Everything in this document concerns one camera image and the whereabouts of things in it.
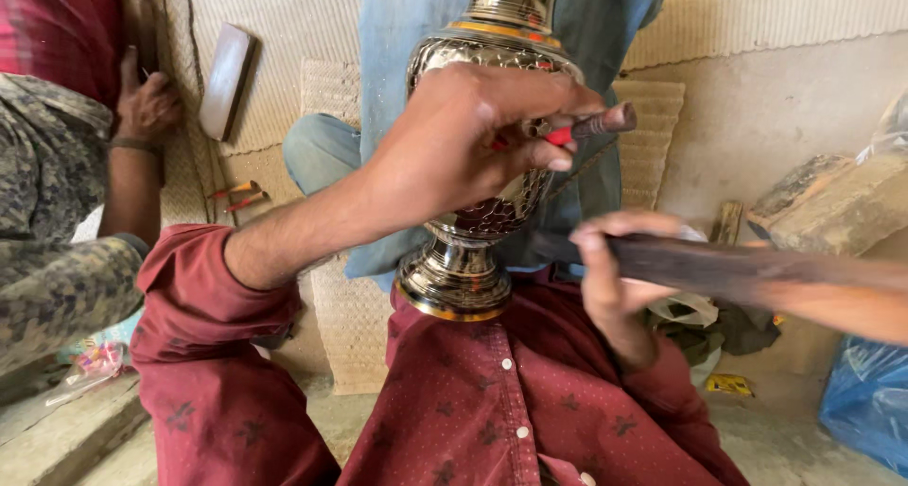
red shirt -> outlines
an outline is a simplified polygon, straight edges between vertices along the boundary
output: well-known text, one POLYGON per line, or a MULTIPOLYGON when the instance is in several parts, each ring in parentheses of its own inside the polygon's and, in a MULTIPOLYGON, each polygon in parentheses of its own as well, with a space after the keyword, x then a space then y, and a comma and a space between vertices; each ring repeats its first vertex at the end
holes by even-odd
POLYGON ((115 109, 124 47, 120 0, 0 0, 0 73, 28 74, 115 109))
POLYGON ((391 369, 341 472, 300 389, 247 341, 290 321, 296 285, 237 283, 230 232, 171 227, 139 274, 130 350, 165 486, 539 484, 540 472, 561 485, 746 484, 682 354, 660 340, 652 368, 620 374, 576 284, 548 270, 516 276, 505 314, 482 323, 392 295, 391 369))

engraved pattern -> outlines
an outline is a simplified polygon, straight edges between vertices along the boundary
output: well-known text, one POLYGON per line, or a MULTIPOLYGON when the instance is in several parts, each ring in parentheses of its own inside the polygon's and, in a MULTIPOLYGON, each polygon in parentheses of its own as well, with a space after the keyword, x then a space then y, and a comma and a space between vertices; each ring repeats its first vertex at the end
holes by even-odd
MULTIPOLYGON (((539 43, 446 29, 424 40, 414 52, 408 71, 408 93, 416 88, 422 73, 452 62, 565 72, 583 81, 583 75, 572 62, 561 53, 548 50, 539 43)), ((525 122, 524 129, 530 136, 539 136, 549 131, 548 125, 543 121, 525 122)), ((530 171, 514 180, 495 199, 442 215, 431 221, 430 225, 453 237, 499 240, 516 231, 536 211, 550 188, 551 180, 552 174, 549 171, 530 171)))

blue jeans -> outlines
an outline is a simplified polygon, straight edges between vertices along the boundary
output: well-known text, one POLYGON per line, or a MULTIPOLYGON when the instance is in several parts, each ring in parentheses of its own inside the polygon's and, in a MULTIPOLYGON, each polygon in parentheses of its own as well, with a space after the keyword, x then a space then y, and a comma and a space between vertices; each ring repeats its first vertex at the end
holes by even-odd
MULTIPOLYGON (((403 112, 404 75, 416 43, 460 16, 469 0, 363 0, 359 16, 362 133, 325 114, 298 120, 283 142, 290 177, 310 195, 346 176, 369 160, 381 137, 403 112)), ((662 0, 558 0, 554 36, 583 70, 586 84, 609 105, 618 102, 611 90, 637 29, 658 13, 662 0)), ((579 144, 571 173, 555 175, 552 186, 596 155, 614 138, 604 135, 579 144)), ((581 221, 621 206, 619 150, 612 148, 596 165, 571 180, 562 192, 539 208, 521 232, 497 245, 512 269, 532 270, 544 260, 526 246, 528 229, 568 234, 581 221)), ((373 277, 385 291, 403 254, 429 237, 414 227, 353 249, 345 274, 373 277)))

brass vase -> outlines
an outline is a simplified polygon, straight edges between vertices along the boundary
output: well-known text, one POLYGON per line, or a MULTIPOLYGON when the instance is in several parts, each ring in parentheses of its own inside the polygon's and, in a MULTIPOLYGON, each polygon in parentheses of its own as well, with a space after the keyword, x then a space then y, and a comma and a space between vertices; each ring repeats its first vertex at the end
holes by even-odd
MULTIPOLYGON (((427 70, 450 62, 583 74, 551 36, 555 0, 471 0, 456 22, 423 39, 410 56, 408 96, 427 70)), ((546 124, 524 123, 530 134, 546 124)), ((401 260, 395 286, 426 314, 453 321, 499 315, 511 283, 491 247, 516 231, 539 207, 552 173, 530 171, 494 199, 443 214, 426 227, 433 239, 401 260)))

bracelet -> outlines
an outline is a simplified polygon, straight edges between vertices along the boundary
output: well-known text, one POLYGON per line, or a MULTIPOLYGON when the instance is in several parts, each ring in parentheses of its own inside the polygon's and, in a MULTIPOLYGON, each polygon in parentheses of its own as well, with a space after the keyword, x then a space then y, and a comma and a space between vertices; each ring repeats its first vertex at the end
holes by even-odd
POLYGON ((111 143, 109 145, 109 149, 113 149, 114 147, 124 147, 126 149, 137 149, 139 151, 147 151, 147 152, 152 153, 155 156, 157 156, 158 159, 161 159, 161 155, 164 152, 163 148, 161 147, 160 144, 153 144, 153 143, 139 140, 139 139, 127 139, 127 138, 120 138, 120 137, 115 137, 111 141, 111 143))

